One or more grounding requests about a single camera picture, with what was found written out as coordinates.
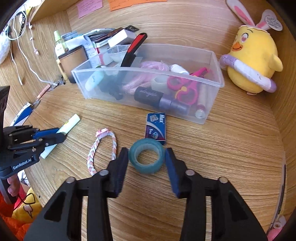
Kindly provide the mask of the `person left hand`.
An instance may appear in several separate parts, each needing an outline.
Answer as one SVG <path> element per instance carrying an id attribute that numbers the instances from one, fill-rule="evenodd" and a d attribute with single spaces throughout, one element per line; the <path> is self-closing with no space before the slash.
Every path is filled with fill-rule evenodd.
<path id="1" fill-rule="evenodd" d="M 20 185 L 21 185 L 18 175 L 15 174 L 7 178 L 7 182 L 9 184 L 8 193 L 10 193 L 10 195 L 13 197 L 17 196 L 19 194 Z"/>

